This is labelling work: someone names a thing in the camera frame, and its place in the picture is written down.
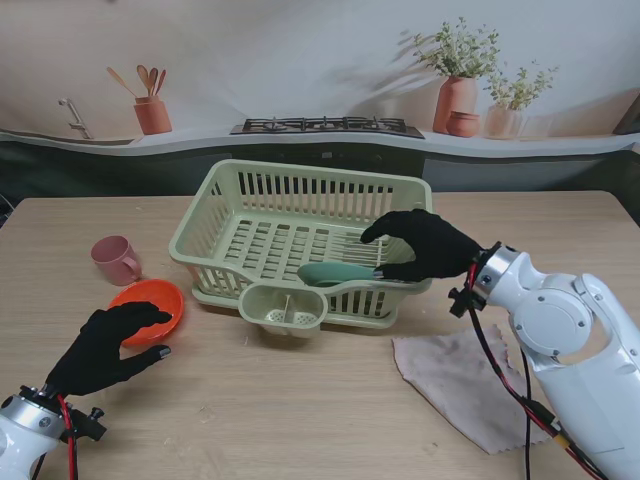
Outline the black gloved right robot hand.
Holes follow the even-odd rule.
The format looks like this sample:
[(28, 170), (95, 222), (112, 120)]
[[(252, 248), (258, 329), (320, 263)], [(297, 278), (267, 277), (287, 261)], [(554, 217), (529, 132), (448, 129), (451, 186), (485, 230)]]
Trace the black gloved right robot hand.
[(384, 235), (405, 241), (415, 256), (409, 262), (377, 267), (376, 275), (385, 280), (421, 282), (454, 278), (467, 272), (484, 251), (439, 215), (421, 209), (383, 215), (361, 234), (360, 241), (369, 244)]

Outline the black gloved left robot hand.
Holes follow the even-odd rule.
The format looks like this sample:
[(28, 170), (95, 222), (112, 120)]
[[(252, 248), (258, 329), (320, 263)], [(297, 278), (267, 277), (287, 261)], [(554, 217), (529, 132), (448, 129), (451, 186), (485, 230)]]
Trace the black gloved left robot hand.
[(81, 327), (78, 336), (58, 360), (44, 383), (48, 398), (92, 394), (125, 382), (171, 353), (166, 345), (123, 359), (122, 342), (139, 330), (165, 324), (172, 316), (150, 302), (128, 302), (97, 310)]

